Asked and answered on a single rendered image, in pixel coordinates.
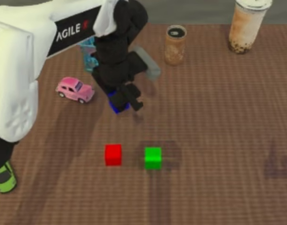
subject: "pink toy car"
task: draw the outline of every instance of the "pink toy car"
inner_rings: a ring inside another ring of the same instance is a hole
[[[60,97],[69,98],[81,104],[89,102],[95,93],[91,85],[83,84],[73,77],[64,77],[58,84],[56,91]]]

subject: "white cup lid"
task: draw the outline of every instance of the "white cup lid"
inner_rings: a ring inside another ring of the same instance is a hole
[[[272,5],[272,0],[236,0],[237,4],[243,8],[261,11],[266,10]]]

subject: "green toy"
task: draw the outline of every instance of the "green toy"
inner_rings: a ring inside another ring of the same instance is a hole
[[[5,194],[16,187],[16,178],[9,162],[0,168],[0,193]]]
[[[146,147],[144,149],[144,165],[146,170],[160,170],[162,156],[160,147]]]

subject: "plastic cup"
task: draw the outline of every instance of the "plastic cup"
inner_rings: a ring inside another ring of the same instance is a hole
[[[166,30],[165,62],[177,66],[183,62],[187,31],[180,25],[169,26]]]
[[[236,0],[229,34],[229,48],[237,54],[248,52],[257,37],[272,0]]]

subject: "green cube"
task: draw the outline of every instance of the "green cube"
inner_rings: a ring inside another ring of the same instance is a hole
[[[160,147],[146,147],[144,149],[144,166],[146,170],[160,170],[161,162]]]

